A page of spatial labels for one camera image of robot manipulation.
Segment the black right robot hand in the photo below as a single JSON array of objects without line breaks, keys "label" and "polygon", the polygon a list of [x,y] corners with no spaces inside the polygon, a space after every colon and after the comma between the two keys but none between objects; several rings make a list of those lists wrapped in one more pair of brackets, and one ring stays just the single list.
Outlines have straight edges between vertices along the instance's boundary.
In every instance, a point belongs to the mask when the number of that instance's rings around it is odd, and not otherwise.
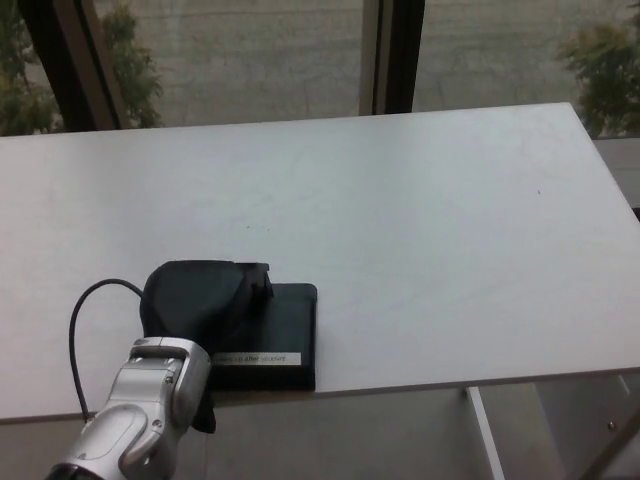
[{"label": "black right robot hand", "polygon": [[255,322],[273,297],[266,263],[170,261],[147,279],[143,330],[191,340],[213,355]]}]

